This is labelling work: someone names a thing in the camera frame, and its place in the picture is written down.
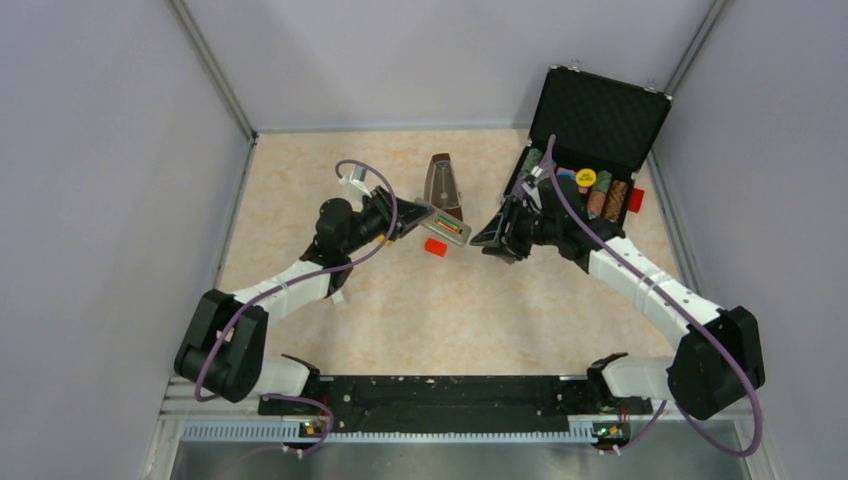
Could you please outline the green battery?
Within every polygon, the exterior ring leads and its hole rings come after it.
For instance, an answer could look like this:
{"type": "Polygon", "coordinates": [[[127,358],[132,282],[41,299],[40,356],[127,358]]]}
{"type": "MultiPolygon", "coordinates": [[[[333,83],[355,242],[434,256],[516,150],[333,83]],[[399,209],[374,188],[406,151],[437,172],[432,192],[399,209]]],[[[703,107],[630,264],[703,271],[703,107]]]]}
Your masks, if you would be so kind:
{"type": "Polygon", "coordinates": [[[458,223],[456,223],[456,222],[452,221],[452,220],[451,220],[451,219],[449,219],[449,218],[446,218],[446,217],[444,217],[444,216],[438,216],[438,217],[437,217],[437,219],[436,219],[436,223],[437,223],[438,221],[442,221],[442,222],[445,222],[445,223],[454,224],[454,225],[456,225],[456,226],[458,226],[458,227],[459,227],[459,232],[461,231],[461,226],[460,226],[458,223]]]}

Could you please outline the red battery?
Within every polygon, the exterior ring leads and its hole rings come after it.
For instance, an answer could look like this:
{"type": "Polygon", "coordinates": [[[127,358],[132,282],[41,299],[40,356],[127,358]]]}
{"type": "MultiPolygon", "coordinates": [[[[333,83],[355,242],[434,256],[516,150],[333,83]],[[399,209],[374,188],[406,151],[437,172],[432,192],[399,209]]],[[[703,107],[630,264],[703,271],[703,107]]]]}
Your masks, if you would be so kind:
{"type": "Polygon", "coordinates": [[[454,234],[457,234],[459,232],[459,227],[454,225],[454,224],[438,221],[436,223],[436,225],[439,226],[440,228],[442,228],[443,230],[454,233],[454,234]]]}

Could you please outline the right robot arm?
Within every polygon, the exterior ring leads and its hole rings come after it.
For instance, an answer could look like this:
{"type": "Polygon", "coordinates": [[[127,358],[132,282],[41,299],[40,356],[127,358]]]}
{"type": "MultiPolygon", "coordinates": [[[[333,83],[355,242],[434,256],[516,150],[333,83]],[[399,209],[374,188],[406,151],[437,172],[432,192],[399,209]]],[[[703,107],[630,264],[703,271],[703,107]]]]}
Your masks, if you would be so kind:
{"type": "Polygon", "coordinates": [[[615,222],[591,219],[571,203],[567,182],[541,184],[540,196],[510,195],[470,241],[507,263],[550,246],[608,284],[647,317],[673,349],[671,356],[616,353],[588,370],[589,404],[612,412],[628,397],[676,403],[707,420],[761,388],[766,380],[756,317],[725,309],[678,282],[648,259],[615,222]]]}

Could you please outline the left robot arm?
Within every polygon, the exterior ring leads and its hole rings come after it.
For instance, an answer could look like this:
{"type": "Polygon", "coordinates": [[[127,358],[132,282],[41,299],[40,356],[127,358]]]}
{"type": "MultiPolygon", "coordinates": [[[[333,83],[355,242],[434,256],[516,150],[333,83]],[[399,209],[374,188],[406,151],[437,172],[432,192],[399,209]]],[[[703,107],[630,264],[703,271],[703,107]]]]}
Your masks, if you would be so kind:
{"type": "Polygon", "coordinates": [[[251,395],[281,394],[297,413],[319,404],[317,370],[297,358],[266,351],[270,326],[314,302],[338,295],[352,272],[352,255],[378,238],[397,240],[434,207],[398,199],[383,187],[354,210],[342,198],[325,201],[312,242],[288,269],[234,293],[204,293],[174,360],[175,374],[195,386],[200,401],[238,403],[251,395]]]}

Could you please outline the brown wooden metronome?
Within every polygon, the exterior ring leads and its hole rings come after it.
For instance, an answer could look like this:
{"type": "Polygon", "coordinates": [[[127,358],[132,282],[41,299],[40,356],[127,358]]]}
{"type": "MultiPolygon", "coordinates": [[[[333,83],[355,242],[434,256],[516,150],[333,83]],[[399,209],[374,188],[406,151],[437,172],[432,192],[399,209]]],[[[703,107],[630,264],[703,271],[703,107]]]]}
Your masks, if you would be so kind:
{"type": "Polygon", "coordinates": [[[461,194],[449,153],[438,153],[431,157],[425,175],[423,199],[456,219],[463,220],[461,194]]]}

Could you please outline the orange red block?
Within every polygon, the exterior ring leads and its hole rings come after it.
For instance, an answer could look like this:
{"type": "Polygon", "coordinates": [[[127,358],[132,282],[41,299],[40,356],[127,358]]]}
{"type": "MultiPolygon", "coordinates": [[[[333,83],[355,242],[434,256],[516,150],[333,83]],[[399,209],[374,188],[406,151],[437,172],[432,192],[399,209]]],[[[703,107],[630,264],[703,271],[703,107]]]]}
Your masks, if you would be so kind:
{"type": "Polygon", "coordinates": [[[425,241],[424,249],[432,255],[443,258],[448,251],[448,245],[440,240],[430,237],[425,241]]]}

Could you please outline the yellow big blind chip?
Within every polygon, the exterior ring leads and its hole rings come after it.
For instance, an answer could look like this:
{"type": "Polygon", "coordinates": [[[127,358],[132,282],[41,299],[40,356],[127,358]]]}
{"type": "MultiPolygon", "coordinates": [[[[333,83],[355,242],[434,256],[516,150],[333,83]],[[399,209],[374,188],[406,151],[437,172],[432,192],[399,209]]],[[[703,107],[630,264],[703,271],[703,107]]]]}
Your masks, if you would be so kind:
{"type": "Polygon", "coordinates": [[[575,174],[575,182],[580,188],[593,187],[597,182],[597,173],[590,168],[583,168],[575,174]]]}

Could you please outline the red block behind case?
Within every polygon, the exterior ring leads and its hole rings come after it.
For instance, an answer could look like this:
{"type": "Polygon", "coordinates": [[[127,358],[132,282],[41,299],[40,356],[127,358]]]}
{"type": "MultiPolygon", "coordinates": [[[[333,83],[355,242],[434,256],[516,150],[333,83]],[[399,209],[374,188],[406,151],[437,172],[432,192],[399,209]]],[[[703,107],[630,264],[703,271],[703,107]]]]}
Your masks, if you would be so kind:
{"type": "Polygon", "coordinates": [[[629,197],[628,211],[633,213],[639,213],[642,209],[644,196],[644,190],[639,188],[633,188],[629,197]]]}

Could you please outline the black poker chip case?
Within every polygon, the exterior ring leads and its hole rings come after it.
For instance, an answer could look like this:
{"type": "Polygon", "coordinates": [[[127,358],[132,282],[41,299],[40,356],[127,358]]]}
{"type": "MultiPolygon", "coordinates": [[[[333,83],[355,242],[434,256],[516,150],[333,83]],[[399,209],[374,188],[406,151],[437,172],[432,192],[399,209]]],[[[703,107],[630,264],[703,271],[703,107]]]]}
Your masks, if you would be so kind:
{"type": "Polygon", "coordinates": [[[632,186],[672,106],[670,95],[623,81],[551,67],[544,79],[527,144],[503,191],[501,203],[520,171],[551,152],[556,166],[608,172],[632,186]]]}

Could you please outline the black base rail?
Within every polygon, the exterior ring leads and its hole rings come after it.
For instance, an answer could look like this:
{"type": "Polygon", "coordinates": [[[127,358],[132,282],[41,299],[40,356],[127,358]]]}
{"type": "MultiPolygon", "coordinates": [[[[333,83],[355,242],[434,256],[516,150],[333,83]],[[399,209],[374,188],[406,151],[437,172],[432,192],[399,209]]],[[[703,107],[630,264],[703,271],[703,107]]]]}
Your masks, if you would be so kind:
{"type": "Polygon", "coordinates": [[[653,411],[584,376],[336,375],[308,381],[303,396],[333,413],[338,433],[563,433],[578,415],[653,411]]]}

